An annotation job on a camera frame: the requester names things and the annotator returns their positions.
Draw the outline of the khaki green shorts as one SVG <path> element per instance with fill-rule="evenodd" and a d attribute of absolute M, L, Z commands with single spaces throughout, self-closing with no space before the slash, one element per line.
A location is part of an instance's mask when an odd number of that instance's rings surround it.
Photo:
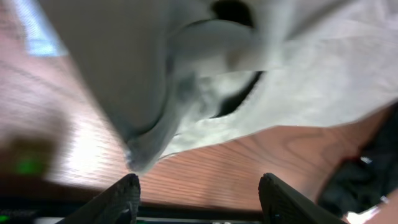
<path fill-rule="evenodd" d="M 134 172 L 397 99 L 397 1 L 40 1 Z"/>

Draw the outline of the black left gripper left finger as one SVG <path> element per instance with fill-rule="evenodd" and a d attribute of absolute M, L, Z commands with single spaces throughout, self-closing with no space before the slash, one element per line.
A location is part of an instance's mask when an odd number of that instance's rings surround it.
<path fill-rule="evenodd" d="M 125 211 L 130 212 L 130 223 L 137 223 L 141 186 L 136 174 L 128 174 L 57 224 L 116 223 Z"/>

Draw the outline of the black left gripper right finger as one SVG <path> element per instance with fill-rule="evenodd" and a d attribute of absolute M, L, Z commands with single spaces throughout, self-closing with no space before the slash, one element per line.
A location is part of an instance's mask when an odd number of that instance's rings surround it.
<path fill-rule="evenodd" d="M 345 224 L 272 173 L 261 177 L 258 194 L 266 224 Z"/>

